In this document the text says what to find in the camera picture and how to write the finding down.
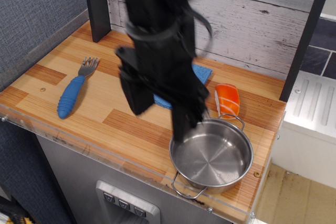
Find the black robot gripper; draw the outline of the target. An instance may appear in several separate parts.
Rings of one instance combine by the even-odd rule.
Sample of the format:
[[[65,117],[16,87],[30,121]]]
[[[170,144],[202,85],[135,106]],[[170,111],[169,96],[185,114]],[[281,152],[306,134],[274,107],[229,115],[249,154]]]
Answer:
[[[148,32],[127,25],[134,47],[116,50],[121,59],[120,81],[130,109],[140,115],[158,95],[172,108],[173,138],[185,134],[203,121],[208,90],[192,69],[195,53],[193,24],[177,25],[161,32]]]

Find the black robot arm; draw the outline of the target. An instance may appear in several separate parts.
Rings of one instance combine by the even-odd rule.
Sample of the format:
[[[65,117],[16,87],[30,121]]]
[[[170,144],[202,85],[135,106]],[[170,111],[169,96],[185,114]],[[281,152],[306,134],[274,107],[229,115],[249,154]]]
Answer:
[[[125,0],[127,33],[133,48],[120,47],[120,80],[134,114],[154,103],[157,95],[172,106],[173,134],[181,141],[202,121],[208,90],[192,68],[195,52],[194,21],[207,30],[209,22],[188,0]]]

